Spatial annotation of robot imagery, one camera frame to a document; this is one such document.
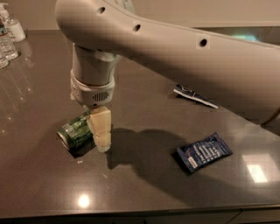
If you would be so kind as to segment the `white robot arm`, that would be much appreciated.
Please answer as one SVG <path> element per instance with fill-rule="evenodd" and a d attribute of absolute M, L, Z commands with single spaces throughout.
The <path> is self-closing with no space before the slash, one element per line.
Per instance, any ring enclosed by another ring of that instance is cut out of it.
<path fill-rule="evenodd" d="M 111 101 L 125 57 L 279 133 L 279 46 L 145 19 L 130 0 L 57 0 L 55 17 L 73 42 L 71 94 L 80 104 Z"/>

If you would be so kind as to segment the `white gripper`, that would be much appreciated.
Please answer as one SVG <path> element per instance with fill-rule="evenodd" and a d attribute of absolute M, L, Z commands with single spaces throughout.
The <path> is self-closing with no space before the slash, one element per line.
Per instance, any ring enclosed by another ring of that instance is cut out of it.
<path fill-rule="evenodd" d="M 71 99 L 80 105 L 94 108 L 90 111 L 87 125 L 93 134 L 94 143 L 99 152 L 106 152 L 111 145 L 111 112 L 105 106 L 113 98 L 115 78 L 105 85 L 92 86 L 80 82 L 70 73 Z"/>

